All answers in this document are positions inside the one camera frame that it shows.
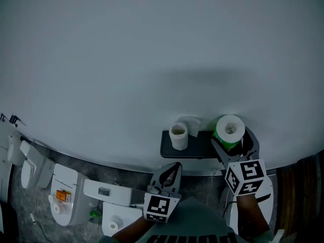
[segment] toilet lid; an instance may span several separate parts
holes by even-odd
[[[34,174],[34,166],[25,160],[21,170],[22,187],[27,188],[30,185],[33,174]]]

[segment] toilet paper roll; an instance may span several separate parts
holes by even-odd
[[[176,123],[169,129],[172,146],[177,150],[188,147],[188,129],[184,123]]]
[[[53,203],[54,202],[54,198],[49,194],[49,202]]]
[[[64,204],[53,204],[53,210],[56,214],[66,214],[67,209]]]
[[[230,151],[239,143],[244,133],[245,125],[239,117],[224,115],[218,120],[213,136],[222,143],[225,149]]]
[[[111,231],[118,231],[123,227],[123,221],[120,218],[113,216],[111,221],[108,223],[108,227]]]
[[[62,204],[61,200],[58,200],[55,196],[49,194],[49,202],[52,204]]]

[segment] shelf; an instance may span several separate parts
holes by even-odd
[[[164,158],[197,158],[197,159],[218,158],[218,160],[221,161],[219,155],[213,149],[211,143],[212,134],[213,132],[211,131],[201,131],[198,133],[197,137],[193,137],[189,135],[188,147],[184,150],[176,150],[172,147],[169,131],[163,131],[160,154]],[[242,154],[241,143],[238,143],[233,149],[231,149],[230,152],[228,152],[228,155],[241,155],[241,154]]]

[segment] tiled floor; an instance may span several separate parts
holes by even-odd
[[[39,152],[54,160],[56,163],[72,168],[92,180],[106,183],[116,182],[122,186],[146,190],[152,176],[151,174],[136,173],[96,165],[57,153],[39,145],[35,145],[35,147]],[[100,225],[101,221],[99,219],[81,225],[67,227],[58,225],[52,217],[48,202],[51,183],[47,189],[37,189],[35,187],[25,190],[21,186],[20,174],[21,168],[15,168],[11,188],[11,204],[17,213],[20,233],[18,242],[49,242],[44,238],[40,227],[33,225],[30,213],[34,213],[36,220],[43,227],[46,237],[52,243],[97,243],[99,241],[103,235]],[[275,176],[272,176],[271,179],[274,182],[275,192]],[[183,199],[195,196],[199,201],[216,209],[222,215],[224,206],[219,206],[219,198],[224,188],[225,181],[222,177],[182,177],[180,193]],[[102,208],[102,202],[100,202],[98,208]],[[272,223],[275,222],[275,216],[276,214],[274,213],[272,215],[274,218]]]

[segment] green toilet paper roll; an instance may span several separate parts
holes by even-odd
[[[221,117],[214,129],[213,137],[217,138],[227,151],[234,148],[245,133],[243,121],[235,115]]]

